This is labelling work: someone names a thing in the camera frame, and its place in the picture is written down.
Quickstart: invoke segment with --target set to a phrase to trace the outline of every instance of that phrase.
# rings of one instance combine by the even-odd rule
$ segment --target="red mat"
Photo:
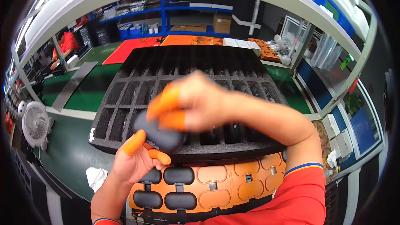
[[[113,63],[123,63],[129,56],[129,54],[135,48],[159,46],[163,43],[165,38],[163,37],[150,37],[150,38],[136,38],[125,40],[118,48],[111,53],[111,55],[103,62],[103,65],[109,65]]]
[[[167,37],[136,38],[125,40],[104,62],[103,65],[123,63],[136,48],[166,45],[223,45],[222,38],[169,35]]]

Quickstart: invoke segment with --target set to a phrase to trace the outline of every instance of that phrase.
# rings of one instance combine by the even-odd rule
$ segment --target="green workbench mat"
[[[269,65],[266,65],[265,67],[271,74],[271,77],[273,78],[278,89],[280,89],[283,96],[285,96],[289,106],[301,112],[302,114],[311,114],[306,100],[287,70]]]
[[[54,118],[54,125],[47,136],[47,150],[44,152],[35,148],[34,153],[60,182],[91,201],[94,192],[87,182],[86,170],[94,167],[110,172],[114,155],[102,152],[87,142],[93,121],[48,114]]]
[[[84,62],[98,62],[97,65],[101,65],[121,44],[122,41],[94,47],[75,66],[82,66]]]
[[[97,112],[100,103],[121,63],[96,66],[78,85],[65,109]],[[76,71],[68,72],[61,76],[50,77],[44,81],[42,101],[46,106],[52,106],[58,94]]]

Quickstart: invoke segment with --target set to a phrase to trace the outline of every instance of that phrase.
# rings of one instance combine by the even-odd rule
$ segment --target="black foam tray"
[[[179,45],[134,49],[123,63],[100,104],[92,124],[96,148],[115,154],[132,136],[136,115],[172,80],[196,69],[229,90],[287,105],[270,74],[251,49]],[[285,146],[242,124],[226,124],[208,133],[188,134],[183,147],[170,155],[173,163],[254,158]]]

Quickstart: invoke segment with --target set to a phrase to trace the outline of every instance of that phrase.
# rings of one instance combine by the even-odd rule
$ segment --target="fan grille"
[[[26,110],[25,128],[32,139],[40,140],[47,136],[47,117],[38,107],[33,106]]]

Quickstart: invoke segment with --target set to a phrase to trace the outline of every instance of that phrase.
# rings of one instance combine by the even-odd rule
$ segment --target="blue storage bin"
[[[119,28],[120,37],[126,38],[129,35],[129,29],[132,27],[132,24],[126,24]]]
[[[339,23],[339,25],[345,30],[345,32],[347,32],[349,36],[352,36],[354,34],[355,30],[353,26],[332,0],[314,0],[314,2],[318,5],[324,6],[330,12],[332,12],[333,18]]]
[[[142,24],[140,24],[140,28],[134,29],[134,26],[132,26],[131,28],[129,28],[129,34],[130,35],[138,35],[141,34],[141,30],[142,30]]]

